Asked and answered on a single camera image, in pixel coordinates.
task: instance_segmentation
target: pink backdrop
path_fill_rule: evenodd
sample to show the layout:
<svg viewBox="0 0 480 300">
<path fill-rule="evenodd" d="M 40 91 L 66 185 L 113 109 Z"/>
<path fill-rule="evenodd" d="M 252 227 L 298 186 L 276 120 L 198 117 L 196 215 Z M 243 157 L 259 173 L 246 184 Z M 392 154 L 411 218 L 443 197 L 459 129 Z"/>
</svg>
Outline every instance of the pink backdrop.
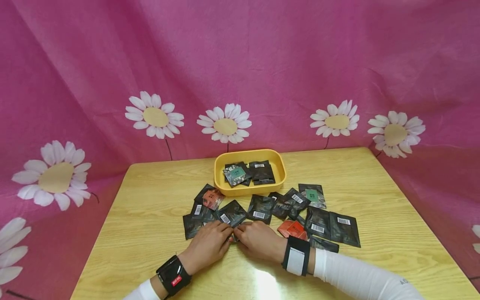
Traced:
<svg viewBox="0 0 480 300">
<path fill-rule="evenodd" d="M 28 246 L 14 264 L 23 270 L 1 297 L 70 297 L 132 163 L 214 157 L 227 145 L 378 154 L 368 121 L 391 110 L 426 130 L 407 158 L 378 159 L 466 275 L 479 277 L 479 14 L 476 0 L 1 1 L 0 228 L 16 217 L 31 227 L 16 245 Z M 149 137 L 126 118 L 140 91 L 183 115 L 175 138 Z M 345 99 L 358 106 L 358 127 L 317 136 L 310 115 Z M 228 103 L 252 123 L 237 144 L 197 123 Z M 86 190 L 99 202 L 61 211 L 17 196 L 24 184 L 12 177 L 54 140 L 84 150 Z"/>
</svg>

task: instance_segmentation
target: yellow plastic tray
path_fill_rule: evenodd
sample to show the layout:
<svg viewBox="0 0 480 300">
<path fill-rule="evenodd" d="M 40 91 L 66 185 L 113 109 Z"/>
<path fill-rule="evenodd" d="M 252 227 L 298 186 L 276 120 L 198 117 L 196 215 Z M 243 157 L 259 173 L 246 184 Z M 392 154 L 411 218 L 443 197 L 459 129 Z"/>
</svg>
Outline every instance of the yellow plastic tray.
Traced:
<svg viewBox="0 0 480 300">
<path fill-rule="evenodd" d="M 226 164 L 238 163 L 240 161 L 248 164 L 251 161 L 268 160 L 272 166 L 275 182 L 272 184 L 253 185 L 253 181 L 250 186 L 237 185 L 230 187 L 228 182 L 225 182 L 223 169 Z M 214 182 L 216 187 L 221 190 L 225 196 L 235 197 L 249 194 L 266 194 L 270 192 L 277 192 L 282 187 L 285 179 L 287 178 L 287 171 L 285 171 L 285 165 L 283 159 L 275 150 L 272 149 L 260 149 L 250 151 L 239 151 L 221 154 L 215 160 L 214 165 Z"/>
</svg>

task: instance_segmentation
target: yellow flower center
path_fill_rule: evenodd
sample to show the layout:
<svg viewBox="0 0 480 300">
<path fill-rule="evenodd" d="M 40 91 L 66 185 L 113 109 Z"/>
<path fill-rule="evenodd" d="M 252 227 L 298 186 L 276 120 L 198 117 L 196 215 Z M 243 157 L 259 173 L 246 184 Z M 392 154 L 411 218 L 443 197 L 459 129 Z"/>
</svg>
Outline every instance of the yellow flower center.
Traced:
<svg viewBox="0 0 480 300">
<path fill-rule="evenodd" d="M 167 114 L 159 108 L 146 108 L 144 111 L 144 120 L 155 127 L 165 127 L 168 125 Z"/>
<path fill-rule="evenodd" d="M 70 186 L 73 165 L 62 162 L 49 167 L 38 179 L 38 186 L 46 192 L 63 193 Z"/>
<path fill-rule="evenodd" d="M 325 120 L 325 125 L 333 129 L 346 129 L 349 123 L 350 119 L 342 115 L 331 116 Z"/>
<path fill-rule="evenodd" d="M 237 124 L 232 119 L 223 118 L 213 123 L 213 128 L 221 134 L 232 135 L 237 132 Z"/>
<path fill-rule="evenodd" d="M 395 146 L 407 138 L 407 130 L 398 124 L 388 124 L 385 127 L 385 143 L 387 146 Z"/>
</svg>

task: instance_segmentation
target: hand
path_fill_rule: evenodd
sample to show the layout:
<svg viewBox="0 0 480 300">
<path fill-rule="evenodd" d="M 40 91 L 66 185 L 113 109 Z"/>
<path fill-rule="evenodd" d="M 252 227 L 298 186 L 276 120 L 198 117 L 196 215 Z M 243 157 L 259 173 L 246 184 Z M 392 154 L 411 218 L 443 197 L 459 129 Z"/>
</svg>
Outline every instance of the hand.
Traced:
<svg viewBox="0 0 480 300">
<path fill-rule="evenodd" d="M 185 271 L 190 276 L 220 260 L 227 252 L 228 237 L 233 229 L 220 221 L 210 222 L 195 235 L 190 245 L 178 255 Z"/>
<path fill-rule="evenodd" d="M 247 256 L 279 264 L 283 262 L 287 239 L 278 236 L 264 222 L 245 222 L 235 228 L 233 232 L 241 242 L 240 249 Z"/>
</svg>

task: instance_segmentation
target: right hand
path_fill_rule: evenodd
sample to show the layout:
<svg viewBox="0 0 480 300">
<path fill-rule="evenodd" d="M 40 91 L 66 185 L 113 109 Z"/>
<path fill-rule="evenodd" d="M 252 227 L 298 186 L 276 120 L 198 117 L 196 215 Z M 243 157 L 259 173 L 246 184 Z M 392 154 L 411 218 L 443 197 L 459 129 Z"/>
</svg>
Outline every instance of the right hand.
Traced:
<svg viewBox="0 0 480 300">
<path fill-rule="evenodd" d="M 245 222 L 233 229 L 240 240 L 240 249 L 250 257 L 256 257 L 281 264 L 285 257 L 287 239 L 278 236 L 261 221 Z"/>
</svg>

